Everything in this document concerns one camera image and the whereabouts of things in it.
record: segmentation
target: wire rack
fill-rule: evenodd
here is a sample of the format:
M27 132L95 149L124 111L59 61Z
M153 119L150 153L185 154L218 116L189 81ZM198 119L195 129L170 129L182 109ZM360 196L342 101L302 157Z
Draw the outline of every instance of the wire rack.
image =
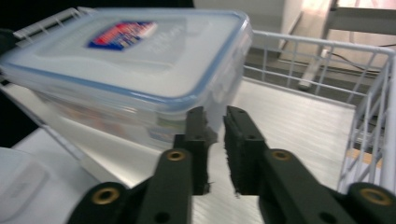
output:
M247 59L246 74L355 106L338 190L346 192L354 182L371 182L395 192L395 51L262 31L255 31L255 38L264 43L263 51L255 63ZM274 41L286 45L265 46ZM306 73L315 78L303 79ZM302 82L309 88L301 88Z

